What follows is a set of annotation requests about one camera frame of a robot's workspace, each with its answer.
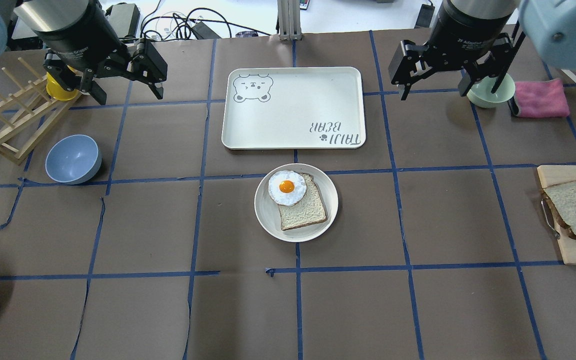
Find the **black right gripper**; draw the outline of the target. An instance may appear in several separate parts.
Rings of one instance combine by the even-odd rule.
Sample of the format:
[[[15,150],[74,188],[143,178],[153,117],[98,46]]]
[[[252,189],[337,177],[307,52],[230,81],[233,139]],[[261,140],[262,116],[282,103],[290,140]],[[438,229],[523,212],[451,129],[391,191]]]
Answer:
[[[400,100],[407,99],[412,85],[439,72],[464,68],[458,84],[464,97],[486,77],[494,80],[495,94],[515,58],[516,50],[503,29],[501,5],[441,5],[424,45],[400,41],[388,66],[390,82],[398,88]],[[478,59],[489,52],[482,64]]]

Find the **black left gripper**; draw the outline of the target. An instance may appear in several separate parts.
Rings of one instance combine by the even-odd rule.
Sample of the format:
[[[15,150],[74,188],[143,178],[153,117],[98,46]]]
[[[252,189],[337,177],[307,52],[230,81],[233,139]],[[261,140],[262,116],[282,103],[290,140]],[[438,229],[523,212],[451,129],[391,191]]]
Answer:
[[[127,49],[98,2],[37,2],[36,35],[49,49],[43,68],[63,89],[105,105],[107,93],[94,79],[122,77],[163,99],[169,65],[153,41],[138,39]]]

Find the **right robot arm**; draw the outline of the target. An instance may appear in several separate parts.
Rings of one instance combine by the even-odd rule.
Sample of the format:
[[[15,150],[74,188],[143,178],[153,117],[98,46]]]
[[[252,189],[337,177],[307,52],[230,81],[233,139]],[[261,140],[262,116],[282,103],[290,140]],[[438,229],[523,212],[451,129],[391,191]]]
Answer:
[[[406,100],[416,82],[464,71],[460,96],[485,78],[503,78],[525,38],[554,68],[576,70],[576,0],[444,0],[429,39],[400,42],[388,67]]]

